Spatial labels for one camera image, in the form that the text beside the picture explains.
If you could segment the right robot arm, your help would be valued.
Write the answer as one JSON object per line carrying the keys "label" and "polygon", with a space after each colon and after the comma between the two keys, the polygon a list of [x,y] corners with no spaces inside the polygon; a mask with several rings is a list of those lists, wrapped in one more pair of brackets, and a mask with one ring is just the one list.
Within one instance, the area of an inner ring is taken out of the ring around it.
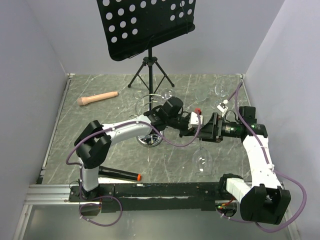
{"label": "right robot arm", "polygon": [[244,221],[279,225],[291,194],[282,188],[274,172],[268,133],[266,127],[257,122],[255,107],[240,106],[238,112],[238,120],[232,122],[214,112],[198,134],[201,140],[213,143],[225,137],[240,139],[247,154],[251,185],[239,175],[225,173],[219,180],[219,196],[226,200],[233,196],[240,204]]}

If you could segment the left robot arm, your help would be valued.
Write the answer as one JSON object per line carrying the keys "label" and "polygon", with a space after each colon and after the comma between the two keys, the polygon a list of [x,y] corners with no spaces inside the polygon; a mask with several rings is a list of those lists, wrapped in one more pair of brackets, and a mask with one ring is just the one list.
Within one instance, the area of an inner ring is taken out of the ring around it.
{"label": "left robot arm", "polygon": [[109,124],[97,120],[90,122],[75,141],[73,150],[80,168],[80,198],[93,201],[98,197],[99,167],[113,145],[152,133],[159,135],[167,127],[186,131],[196,138],[202,126],[202,112],[196,109],[184,113],[183,101],[178,97],[171,97],[164,104],[130,120]]}

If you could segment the chrome wine glass rack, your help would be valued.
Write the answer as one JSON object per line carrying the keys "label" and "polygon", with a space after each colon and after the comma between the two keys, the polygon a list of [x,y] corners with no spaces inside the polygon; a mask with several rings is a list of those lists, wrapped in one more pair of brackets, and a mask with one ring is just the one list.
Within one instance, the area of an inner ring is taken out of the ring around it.
{"label": "chrome wine glass rack", "polygon": [[[136,103],[134,105],[134,112],[129,118],[136,118],[144,112],[165,103],[165,99],[161,95],[156,93],[148,94],[142,90],[137,90],[133,94],[133,97],[136,100]],[[163,139],[153,131],[146,136],[137,136],[136,140],[140,145],[147,148],[156,147],[163,141]]]}

